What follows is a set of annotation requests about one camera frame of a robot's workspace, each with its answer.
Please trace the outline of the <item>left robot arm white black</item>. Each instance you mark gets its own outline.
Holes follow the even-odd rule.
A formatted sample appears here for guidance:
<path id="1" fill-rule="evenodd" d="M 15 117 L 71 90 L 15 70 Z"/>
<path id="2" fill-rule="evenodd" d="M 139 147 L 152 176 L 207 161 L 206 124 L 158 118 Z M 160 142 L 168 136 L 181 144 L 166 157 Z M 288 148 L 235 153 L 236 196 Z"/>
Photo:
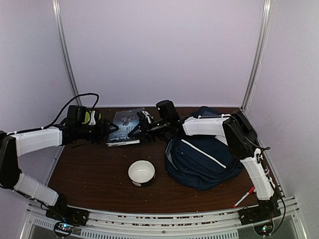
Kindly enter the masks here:
<path id="1" fill-rule="evenodd" d="M 57 124 L 56 117 L 46 126 L 0 133 L 0 186 L 16 191 L 29 199 L 44 204 L 61 221 L 72 216 L 66 197 L 24 174 L 18 165 L 18 158 L 38 150 L 60 147 L 78 140 L 99 144 L 119 128 L 107 119 L 101 118 L 94 107 L 72 105 L 63 107 L 67 116 Z"/>

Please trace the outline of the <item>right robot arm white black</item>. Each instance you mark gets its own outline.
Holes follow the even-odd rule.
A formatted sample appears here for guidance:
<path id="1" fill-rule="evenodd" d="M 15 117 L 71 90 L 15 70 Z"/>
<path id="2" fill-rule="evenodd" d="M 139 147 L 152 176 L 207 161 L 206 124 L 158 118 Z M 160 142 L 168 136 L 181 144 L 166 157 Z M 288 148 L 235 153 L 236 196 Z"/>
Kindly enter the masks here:
<path id="1" fill-rule="evenodd" d="M 152 121 L 144 113 L 138 113 L 138 116 L 140 123 L 129 132 L 129 136 L 133 138 L 154 141 L 160 134 L 176 132 L 187 136 L 212 135 L 223 139 L 230 154 L 244 165 L 256 189 L 258 206 L 253 210 L 241 209 L 241 214 L 251 213 L 262 220 L 280 214 L 278 201 L 283 198 L 276 191 L 270 170 L 263 162 L 265 148 L 258 145 L 257 134 L 241 111 L 197 117 L 163 113 L 162 119 L 158 121 Z"/>

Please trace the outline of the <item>navy blue student backpack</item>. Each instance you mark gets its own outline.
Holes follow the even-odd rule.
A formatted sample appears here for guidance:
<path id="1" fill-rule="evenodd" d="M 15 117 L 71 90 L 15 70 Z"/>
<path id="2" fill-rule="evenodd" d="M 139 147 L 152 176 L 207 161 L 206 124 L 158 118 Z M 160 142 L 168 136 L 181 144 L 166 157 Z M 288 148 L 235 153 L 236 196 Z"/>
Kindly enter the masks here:
<path id="1" fill-rule="evenodd" d="M 214 135 L 171 137 L 164 162 L 172 179 L 196 190 L 209 190 L 238 176 L 244 169 L 228 146 Z"/>

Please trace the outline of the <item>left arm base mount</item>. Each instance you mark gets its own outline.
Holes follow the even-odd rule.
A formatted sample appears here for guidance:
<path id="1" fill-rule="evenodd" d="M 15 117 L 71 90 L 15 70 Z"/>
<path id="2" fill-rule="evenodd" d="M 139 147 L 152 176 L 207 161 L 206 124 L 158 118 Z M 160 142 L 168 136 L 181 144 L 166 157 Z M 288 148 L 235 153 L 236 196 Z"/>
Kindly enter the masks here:
<path id="1" fill-rule="evenodd" d="M 41 208 L 46 211 L 46 217 L 57 221 L 53 232 L 61 239 L 70 236 L 76 227 L 86 226 L 89 218 L 88 210 L 68 206 L 67 198 L 62 194 L 58 196 L 54 206 L 41 203 Z"/>

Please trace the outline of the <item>dark blue cover book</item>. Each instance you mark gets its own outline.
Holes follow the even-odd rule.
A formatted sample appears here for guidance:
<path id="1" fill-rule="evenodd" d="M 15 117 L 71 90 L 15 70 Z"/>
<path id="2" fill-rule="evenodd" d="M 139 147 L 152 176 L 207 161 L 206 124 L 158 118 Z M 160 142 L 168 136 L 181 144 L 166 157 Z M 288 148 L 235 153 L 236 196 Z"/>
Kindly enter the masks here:
<path id="1" fill-rule="evenodd" d="M 113 124 L 117 125 L 119 129 L 109 135 L 107 142 L 109 147 L 140 143 L 139 139 L 130 138 L 128 134 L 139 124 L 140 118 L 137 112 L 141 112 L 142 110 L 144 110 L 144 108 L 115 113 Z"/>

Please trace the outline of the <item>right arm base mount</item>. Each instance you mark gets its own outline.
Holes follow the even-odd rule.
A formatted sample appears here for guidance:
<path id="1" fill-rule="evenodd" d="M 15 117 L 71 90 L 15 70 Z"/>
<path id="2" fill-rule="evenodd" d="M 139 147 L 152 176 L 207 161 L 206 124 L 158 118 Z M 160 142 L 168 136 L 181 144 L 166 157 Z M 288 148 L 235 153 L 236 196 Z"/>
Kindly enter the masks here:
<path id="1" fill-rule="evenodd" d="M 281 213 L 278 202 L 258 201 L 255 207 L 243 207 L 238 211 L 241 225 L 253 225 L 254 232 L 263 238 L 274 235 L 282 226 L 286 216 L 286 206 Z"/>

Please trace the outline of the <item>red white marker pen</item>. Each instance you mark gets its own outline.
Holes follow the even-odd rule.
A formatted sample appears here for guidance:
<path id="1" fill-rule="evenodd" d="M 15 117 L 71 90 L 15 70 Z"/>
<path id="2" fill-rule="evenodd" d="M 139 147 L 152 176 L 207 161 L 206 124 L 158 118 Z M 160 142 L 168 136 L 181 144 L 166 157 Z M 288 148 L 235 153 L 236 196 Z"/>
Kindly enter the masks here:
<path id="1" fill-rule="evenodd" d="M 236 202 L 236 203 L 233 205 L 233 208 L 238 207 L 238 205 L 239 205 L 244 199 L 246 199 L 249 195 L 251 195 L 251 194 L 254 193 L 254 192 L 255 192 L 255 187 L 252 187 L 246 194 L 244 194 L 244 195 L 241 197 L 241 199 L 240 199 L 238 202 Z"/>

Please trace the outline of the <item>white black bowl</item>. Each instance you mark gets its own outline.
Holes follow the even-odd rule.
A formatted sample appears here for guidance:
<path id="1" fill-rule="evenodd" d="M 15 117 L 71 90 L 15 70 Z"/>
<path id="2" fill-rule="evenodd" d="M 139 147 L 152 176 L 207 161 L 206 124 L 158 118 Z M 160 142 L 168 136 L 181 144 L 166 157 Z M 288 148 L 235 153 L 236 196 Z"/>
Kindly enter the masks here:
<path id="1" fill-rule="evenodd" d="M 147 187 L 153 183 L 156 176 L 154 165 L 147 160 L 138 160 L 128 168 L 128 177 L 133 185 Z"/>

